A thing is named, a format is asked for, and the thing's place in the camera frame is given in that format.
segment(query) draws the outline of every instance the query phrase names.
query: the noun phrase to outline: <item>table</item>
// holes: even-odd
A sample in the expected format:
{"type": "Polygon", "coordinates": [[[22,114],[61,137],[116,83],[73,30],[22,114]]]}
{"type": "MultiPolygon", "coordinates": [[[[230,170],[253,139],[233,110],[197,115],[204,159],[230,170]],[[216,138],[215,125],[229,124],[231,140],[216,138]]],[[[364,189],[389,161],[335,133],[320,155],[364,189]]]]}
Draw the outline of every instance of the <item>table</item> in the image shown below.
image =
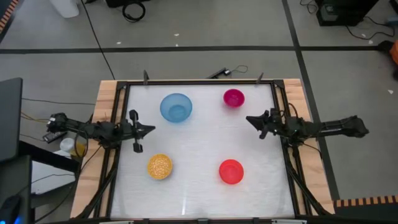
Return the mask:
{"type": "MultiPolygon", "coordinates": [[[[111,119],[111,114],[114,106],[114,96],[116,93],[116,84],[118,81],[102,81],[99,86],[99,92],[97,97],[97,102],[95,106],[95,111],[93,114],[93,122],[97,121],[109,121],[111,119]]],[[[299,79],[285,79],[283,80],[285,85],[285,91],[289,103],[292,103],[297,108],[300,117],[306,120],[310,120],[310,113],[308,111],[307,102],[305,100],[305,95],[303,92],[302,84],[299,79]]],[[[281,99],[282,95],[277,92],[278,98],[281,99]]],[[[121,118],[121,108],[123,106],[124,90],[121,91],[119,97],[119,106],[117,109],[116,122],[121,118]]],[[[314,139],[309,139],[305,142],[306,144],[317,147],[317,143],[314,139]]],[[[88,153],[84,158],[83,163],[90,158],[94,152],[97,150],[98,144],[96,141],[90,140],[88,146],[88,153]]],[[[315,198],[321,203],[321,205],[330,213],[335,213],[333,208],[333,202],[331,200],[329,187],[326,181],[325,170],[323,168],[323,163],[320,158],[319,153],[308,146],[299,147],[300,157],[302,161],[303,174],[308,189],[312,192],[315,198]]],[[[294,164],[292,153],[290,152],[291,161],[294,164]]],[[[114,152],[111,152],[108,162],[108,171],[113,163],[114,152]]],[[[78,185],[76,188],[75,199],[73,201],[72,211],[70,217],[75,217],[79,215],[85,206],[90,202],[95,192],[98,189],[98,184],[100,182],[101,168],[104,161],[104,150],[98,151],[95,156],[91,159],[90,163],[87,164],[85,169],[82,171],[80,178],[78,180],[78,185]]],[[[304,202],[300,189],[295,186],[297,192],[298,206],[300,214],[304,215],[304,202]]],[[[101,209],[99,215],[101,217],[106,214],[106,205],[108,203],[109,187],[104,193],[101,201],[101,209]]]]}

